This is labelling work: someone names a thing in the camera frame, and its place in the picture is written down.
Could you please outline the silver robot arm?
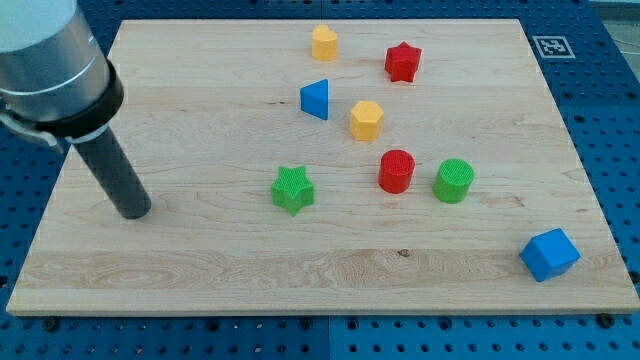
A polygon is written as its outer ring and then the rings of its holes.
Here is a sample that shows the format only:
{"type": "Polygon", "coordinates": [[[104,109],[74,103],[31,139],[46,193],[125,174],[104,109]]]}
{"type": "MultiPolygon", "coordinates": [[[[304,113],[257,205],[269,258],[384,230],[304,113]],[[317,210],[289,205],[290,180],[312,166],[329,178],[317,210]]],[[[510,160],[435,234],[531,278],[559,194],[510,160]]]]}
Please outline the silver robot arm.
{"type": "Polygon", "coordinates": [[[1,0],[1,124],[61,149],[109,127],[123,87],[76,0],[1,0]]]}

